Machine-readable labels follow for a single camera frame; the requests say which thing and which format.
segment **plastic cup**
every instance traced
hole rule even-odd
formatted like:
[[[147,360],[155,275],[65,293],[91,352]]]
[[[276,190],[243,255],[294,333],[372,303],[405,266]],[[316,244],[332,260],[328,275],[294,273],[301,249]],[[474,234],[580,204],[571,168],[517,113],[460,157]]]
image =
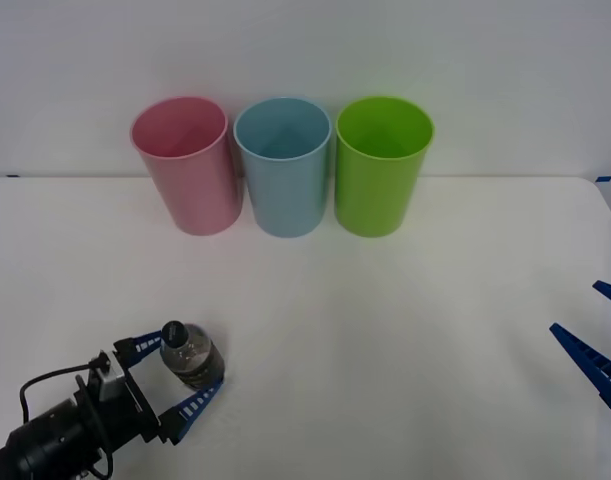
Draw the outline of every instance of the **plastic cup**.
[[[298,237],[323,218],[332,123],[302,98],[271,98],[236,119],[256,223],[277,237]]]
[[[225,230],[241,212],[227,123],[211,100],[178,97],[152,105],[132,125],[132,144],[174,222],[192,235]]]
[[[336,131],[339,223],[363,237],[394,232],[432,140],[431,119],[405,99],[367,97],[345,107]]]

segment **white table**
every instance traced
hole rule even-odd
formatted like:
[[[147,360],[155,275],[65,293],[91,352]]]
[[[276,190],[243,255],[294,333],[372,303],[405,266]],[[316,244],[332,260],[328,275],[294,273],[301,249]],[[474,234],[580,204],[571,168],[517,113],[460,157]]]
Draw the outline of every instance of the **white table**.
[[[611,357],[594,185],[422,178],[382,239],[331,207],[283,240],[246,202],[200,238],[149,179],[0,179],[0,446],[24,381],[178,319],[213,335],[227,384],[179,446],[119,451],[117,479],[611,479],[611,413],[548,332]],[[135,370],[159,412],[186,393],[158,358]],[[74,390],[37,385],[30,411]]]

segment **cup rim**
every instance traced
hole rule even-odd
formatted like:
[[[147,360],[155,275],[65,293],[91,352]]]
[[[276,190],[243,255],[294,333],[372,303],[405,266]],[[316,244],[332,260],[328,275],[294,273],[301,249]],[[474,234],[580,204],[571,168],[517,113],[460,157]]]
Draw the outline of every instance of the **cup rim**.
[[[345,113],[345,111],[351,107],[352,105],[362,102],[364,100],[372,100],[372,99],[390,99],[390,100],[397,100],[399,102],[403,102],[403,103],[407,103],[408,105],[416,108],[418,111],[420,111],[423,115],[425,115],[425,117],[427,118],[427,120],[429,121],[429,125],[432,128],[432,134],[429,137],[429,140],[427,141],[427,144],[421,148],[420,150],[417,150],[415,152],[410,153],[409,155],[405,155],[402,157],[377,157],[374,155],[369,155],[367,153],[361,152],[360,150],[358,150],[357,148],[353,147],[347,140],[345,140],[343,138],[343,135],[341,135],[341,129],[339,128],[338,122],[340,120],[340,118],[343,116],[343,113]],[[343,145],[345,145],[347,148],[349,148],[351,151],[353,151],[354,153],[357,153],[363,157],[366,158],[370,158],[372,160],[381,160],[381,161],[393,161],[393,162],[398,162],[401,160],[405,160],[407,158],[413,157],[415,155],[418,155],[419,153],[423,152],[424,150],[427,150],[429,148],[429,146],[432,144],[432,142],[434,141],[434,133],[436,131],[436,128],[434,126],[434,122],[432,121],[432,117],[430,117],[427,112],[422,109],[421,107],[419,107],[417,104],[415,104],[414,102],[411,102],[410,100],[403,98],[403,97],[397,97],[396,95],[368,95],[367,97],[361,97],[358,98],[356,100],[354,100],[353,102],[348,103],[347,105],[345,105],[345,107],[343,107],[343,109],[339,112],[338,116],[336,117],[336,135],[338,135],[339,140],[343,143]]]
[[[183,99],[192,99],[192,100],[203,100],[205,102],[211,103],[212,105],[214,105],[216,108],[218,108],[218,110],[221,112],[221,114],[223,115],[223,118],[225,119],[225,123],[223,125],[223,131],[221,133],[218,134],[218,137],[216,137],[216,139],[210,143],[209,145],[207,145],[204,148],[201,148],[200,150],[196,150],[195,152],[192,153],[188,153],[187,155],[181,155],[178,157],[161,157],[160,155],[152,155],[149,152],[146,152],[145,150],[143,150],[142,148],[140,148],[138,145],[136,145],[136,142],[134,141],[134,127],[136,126],[136,123],[138,122],[138,120],[148,111],[150,111],[151,109],[158,107],[159,105],[163,104],[163,103],[167,103],[167,102],[171,102],[172,100],[183,100]],[[199,95],[179,95],[176,97],[168,97],[165,98],[163,100],[159,100],[156,103],[152,103],[151,105],[149,105],[148,107],[145,107],[143,110],[141,110],[139,112],[138,115],[136,115],[136,118],[134,119],[134,121],[132,122],[132,126],[129,129],[129,139],[130,142],[132,143],[132,146],[142,155],[145,155],[149,158],[154,158],[156,160],[185,160],[186,158],[191,158],[194,157],[200,153],[204,153],[207,152],[208,150],[211,150],[212,148],[214,148],[214,146],[216,144],[218,144],[223,137],[227,134],[227,130],[229,128],[229,118],[227,118],[227,114],[225,113],[225,110],[223,110],[223,108],[216,103],[214,100],[212,100],[211,98],[207,98],[207,97],[202,97]]]
[[[318,145],[316,148],[313,148],[312,150],[310,150],[307,153],[304,153],[303,155],[299,155],[298,157],[289,157],[289,158],[272,158],[272,157],[265,157],[263,155],[259,155],[256,152],[252,152],[251,150],[249,150],[247,147],[245,147],[242,142],[239,140],[238,138],[238,123],[240,121],[240,119],[243,117],[243,115],[245,115],[249,110],[251,110],[252,108],[265,103],[265,102],[270,102],[273,100],[300,100],[301,102],[305,102],[305,103],[309,103],[310,105],[318,108],[323,115],[325,115],[325,119],[327,120],[327,135],[325,136],[325,139],[320,143],[320,145]],[[241,113],[238,114],[238,116],[236,117],[236,121],[234,122],[234,140],[236,141],[236,145],[239,146],[239,148],[241,150],[243,150],[244,152],[253,155],[256,158],[260,158],[262,160],[268,160],[270,162],[293,162],[295,160],[301,160],[305,157],[309,157],[310,155],[312,155],[313,153],[318,152],[320,149],[324,148],[325,145],[327,145],[327,143],[329,142],[330,137],[332,136],[332,130],[334,129],[334,126],[332,125],[332,120],[329,118],[329,115],[327,114],[327,112],[325,111],[325,109],[323,107],[321,107],[318,103],[314,102],[313,100],[307,98],[307,97],[291,97],[291,96],[277,96],[277,97],[269,97],[269,98],[265,98],[263,100],[260,100],[258,102],[255,102],[249,106],[247,106]]]

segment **cable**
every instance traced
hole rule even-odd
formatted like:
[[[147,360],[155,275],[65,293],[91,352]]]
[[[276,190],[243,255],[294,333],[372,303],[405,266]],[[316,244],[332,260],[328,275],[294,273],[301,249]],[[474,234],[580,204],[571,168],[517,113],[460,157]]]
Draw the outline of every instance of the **cable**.
[[[76,367],[63,368],[61,370],[54,370],[53,372],[45,373],[36,378],[32,378],[29,382],[21,387],[20,397],[21,397],[21,408],[23,409],[23,423],[29,422],[29,407],[27,406],[27,399],[25,398],[25,391],[31,387],[32,385],[42,382],[43,380],[47,380],[52,377],[57,377],[59,375],[66,375],[68,373],[74,372],[82,372],[83,370],[89,370],[92,362],[85,365],[77,365]]]
[[[80,375],[76,375],[76,384],[78,385],[78,388],[83,394],[83,399],[85,401],[84,403],[87,404],[89,411],[92,414],[92,421],[96,425],[98,434],[101,437],[102,447],[105,451],[105,457],[107,458],[107,473],[105,475],[100,473],[94,467],[89,467],[87,470],[99,480],[109,480],[114,474],[114,456],[112,455],[112,446],[109,442],[107,431],[105,430],[105,426],[103,425],[101,418],[98,416],[96,407],[94,407],[94,403],[92,402],[92,399],[89,396],[89,392],[87,391],[87,386],[85,385],[85,382],[83,381],[83,378]]]

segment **water bottle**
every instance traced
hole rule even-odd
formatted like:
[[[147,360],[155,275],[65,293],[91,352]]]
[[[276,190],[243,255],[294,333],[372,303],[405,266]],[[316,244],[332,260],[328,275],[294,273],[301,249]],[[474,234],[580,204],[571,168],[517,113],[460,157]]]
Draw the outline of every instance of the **water bottle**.
[[[202,328],[174,320],[165,324],[161,337],[163,363],[185,385],[204,390],[223,381],[225,362]]]

